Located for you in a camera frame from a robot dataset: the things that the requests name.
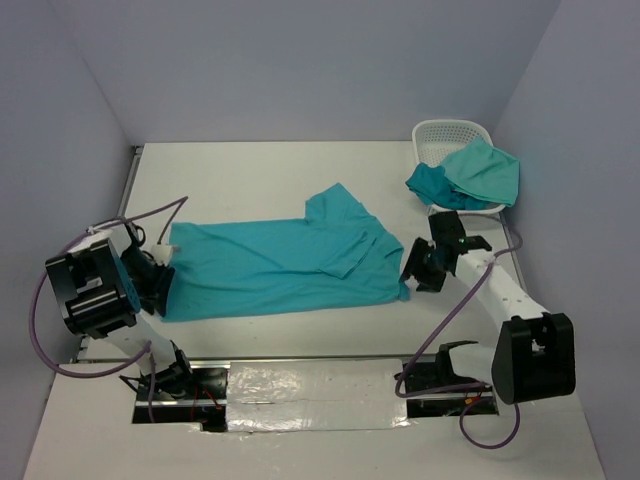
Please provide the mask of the turquoise t shirt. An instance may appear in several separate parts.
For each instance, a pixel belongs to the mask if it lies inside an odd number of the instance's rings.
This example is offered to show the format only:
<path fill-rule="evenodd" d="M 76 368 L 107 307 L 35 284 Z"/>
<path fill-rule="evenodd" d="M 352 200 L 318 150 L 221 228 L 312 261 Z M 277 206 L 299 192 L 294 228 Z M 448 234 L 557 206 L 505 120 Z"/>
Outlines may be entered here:
<path fill-rule="evenodd" d="M 409 298 L 403 245 L 340 183 L 309 198 L 302 218 L 176 223 L 170 241 L 170 323 Z"/>

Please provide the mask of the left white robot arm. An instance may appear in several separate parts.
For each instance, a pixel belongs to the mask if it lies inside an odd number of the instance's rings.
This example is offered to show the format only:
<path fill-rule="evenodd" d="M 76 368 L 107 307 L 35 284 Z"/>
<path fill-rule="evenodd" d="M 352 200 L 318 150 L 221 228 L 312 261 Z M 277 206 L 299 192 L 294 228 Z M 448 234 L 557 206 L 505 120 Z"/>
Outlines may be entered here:
<path fill-rule="evenodd" d="M 167 313 L 175 269 L 172 245 L 145 248 L 142 227 L 123 220 L 92 227 L 45 262 L 66 328 L 133 358 L 149 389 L 174 399 L 192 393 L 196 374 L 184 352 L 147 321 Z"/>

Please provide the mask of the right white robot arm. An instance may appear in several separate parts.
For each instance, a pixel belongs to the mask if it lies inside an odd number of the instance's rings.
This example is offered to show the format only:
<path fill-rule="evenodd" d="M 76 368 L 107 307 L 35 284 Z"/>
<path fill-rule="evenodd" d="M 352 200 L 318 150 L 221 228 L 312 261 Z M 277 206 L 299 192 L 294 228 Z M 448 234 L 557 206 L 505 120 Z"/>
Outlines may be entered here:
<path fill-rule="evenodd" d="M 429 218 L 431 237 L 417 238 L 401 279 L 418 290 L 438 293 L 448 277 L 468 292 L 442 321 L 447 326 L 477 299 L 496 325 L 495 344 L 449 342 L 435 357 L 433 391 L 488 385 L 507 405 L 568 396 L 576 388 L 574 327 L 563 313 L 534 301 L 499 264 L 501 251 L 482 236 L 470 236 L 455 211 Z"/>

